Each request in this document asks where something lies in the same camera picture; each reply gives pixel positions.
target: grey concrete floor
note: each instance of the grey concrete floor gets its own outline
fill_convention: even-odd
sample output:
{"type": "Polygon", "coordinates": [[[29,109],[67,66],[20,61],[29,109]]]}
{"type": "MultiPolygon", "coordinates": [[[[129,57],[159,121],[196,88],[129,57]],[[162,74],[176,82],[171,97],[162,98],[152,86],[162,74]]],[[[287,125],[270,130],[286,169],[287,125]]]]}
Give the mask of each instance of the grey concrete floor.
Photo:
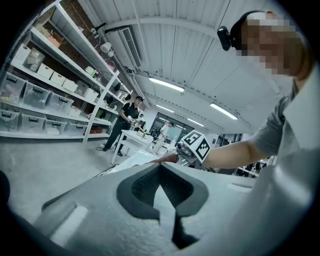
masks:
{"type": "MultiPolygon", "coordinates": [[[[103,142],[0,137],[0,170],[10,182],[11,210],[33,223],[43,203],[106,170],[114,150],[97,151],[103,142]]],[[[117,156],[115,164],[128,157],[117,156]]]]}

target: transparent plastic box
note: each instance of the transparent plastic box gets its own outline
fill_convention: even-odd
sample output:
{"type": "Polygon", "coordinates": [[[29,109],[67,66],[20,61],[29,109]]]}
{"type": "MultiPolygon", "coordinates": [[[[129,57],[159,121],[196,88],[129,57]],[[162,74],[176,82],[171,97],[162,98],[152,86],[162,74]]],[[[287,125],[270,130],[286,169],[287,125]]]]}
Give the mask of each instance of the transparent plastic box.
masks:
{"type": "Polygon", "coordinates": [[[70,98],[63,97],[53,91],[48,97],[47,108],[56,111],[61,111],[63,113],[69,113],[71,105],[74,101],[70,98]]]}
{"type": "Polygon", "coordinates": [[[7,72],[0,86],[0,99],[17,103],[25,82],[20,77],[7,72]]]}
{"type": "Polygon", "coordinates": [[[46,115],[45,131],[48,135],[62,135],[66,125],[67,121],[64,118],[46,115]]]}
{"type": "Polygon", "coordinates": [[[46,115],[29,110],[22,111],[22,128],[26,134],[42,134],[46,115]]]}
{"type": "Polygon", "coordinates": [[[18,127],[20,108],[2,103],[0,107],[0,131],[15,132],[18,127]]]}
{"type": "Polygon", "coordinates": [[[88,126],[88,123],[86,123],[86,122],[67,119],[65,133],[68,135],[81,136],[81,135],[85,134],[87,126],[88,126]]]}
{"type": "Polygon", "coordinates": [[[49,90],[27,81],[23,95],[23,103],[34,108],[44,109],[49,94],[49,90]]]}

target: black pants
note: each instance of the black pants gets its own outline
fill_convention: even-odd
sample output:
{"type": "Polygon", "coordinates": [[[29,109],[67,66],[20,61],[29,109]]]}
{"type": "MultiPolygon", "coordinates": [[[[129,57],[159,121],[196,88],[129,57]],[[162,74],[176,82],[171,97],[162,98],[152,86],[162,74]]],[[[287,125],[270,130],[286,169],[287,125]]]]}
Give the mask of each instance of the black pants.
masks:
{"type": "Polygon", "coordinates": [[[112,144],[115,142],[117,139],[118,135],[121,134],[121,130],[129,130],[130,129],[130,124],[127,123],[122,117],[119,116],[118,120],[116,121],[112,132],[110,134],[110,137],[108,138],[108,141],[106,142],[104,148],[106,150],[110,149],[112,144]]]}

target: black shirt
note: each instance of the black shirt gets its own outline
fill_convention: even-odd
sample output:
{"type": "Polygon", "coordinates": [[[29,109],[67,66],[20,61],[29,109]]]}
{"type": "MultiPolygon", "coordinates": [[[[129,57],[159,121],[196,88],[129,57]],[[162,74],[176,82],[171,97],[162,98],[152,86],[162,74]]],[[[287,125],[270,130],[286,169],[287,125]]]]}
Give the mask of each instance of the black shirt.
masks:
{"type": "Polygon", "coordinates": [[[122,110],[124,111],[124,115],[126,117],[131,116],[133,119],[138,118],[138,108],[135,107],[134,103],[127,103],[123,106],[122,110]]]}

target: man in black shirt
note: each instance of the man in black shirt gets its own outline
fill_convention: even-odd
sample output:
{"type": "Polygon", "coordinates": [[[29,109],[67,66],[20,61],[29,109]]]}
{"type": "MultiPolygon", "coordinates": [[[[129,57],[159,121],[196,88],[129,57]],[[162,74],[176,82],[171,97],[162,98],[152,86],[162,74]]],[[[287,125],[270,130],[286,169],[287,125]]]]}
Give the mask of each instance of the man in black shirt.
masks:
{"type": "MultiPolygon", "coordinates": [[[[112,132],[110,134],[110,137],[108,138],[107,143],[105,144],[103,151],[107,151],[111,148],[112,144],[115,142],[117,137],[121,134],[121,130],[129,130],[130,129],[130,122],[131,119],[137,119],[139,116],[139,110],[138,106],[144,101],[144,98],[141,96],[135,97],[134,102],[127,103],[123,106],[123,108],[120,110],[120,115],[112,129],[112,132]]],[[[121,149],[124,145],[120,145],[118,155],[123,156],[121,153],[121,149]]]]}

